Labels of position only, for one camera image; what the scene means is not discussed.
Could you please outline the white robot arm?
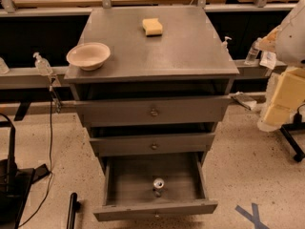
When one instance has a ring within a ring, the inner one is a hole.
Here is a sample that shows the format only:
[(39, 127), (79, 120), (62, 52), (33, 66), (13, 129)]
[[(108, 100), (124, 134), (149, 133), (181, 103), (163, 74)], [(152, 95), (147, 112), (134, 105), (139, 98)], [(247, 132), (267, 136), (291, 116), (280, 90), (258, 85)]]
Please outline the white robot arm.
[(281, 24), (259, 42), (259, 48), (274, 52), (287, 66), (269, 79), (257, 122), (260, 131), (273, 132), (287, 123), (305, 100), (305, 0), (298, 1)]

